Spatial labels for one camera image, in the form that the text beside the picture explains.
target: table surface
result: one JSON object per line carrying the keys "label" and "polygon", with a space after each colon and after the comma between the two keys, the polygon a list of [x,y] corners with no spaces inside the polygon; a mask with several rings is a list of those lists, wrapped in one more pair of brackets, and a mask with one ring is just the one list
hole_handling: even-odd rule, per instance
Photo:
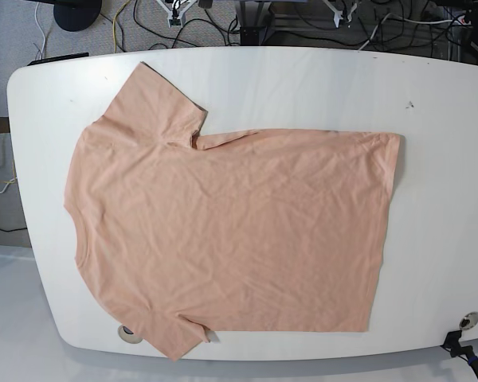
{"label": "table surface", "polygon": [[[76,265],[64,210],[69,163],[144,61],[209,115],[202,134],[246,128],[403,135],[384,261],[367,333],[217,332],[186,358],[296,360],[440,345],[478,311],[478,67],[402,55],[306,48],[202,48],[90,57],[18,69],[10,130],[33,252],[70,345],[162,357],[128,344]],[[478,325],[464,339],[478,338]]]}

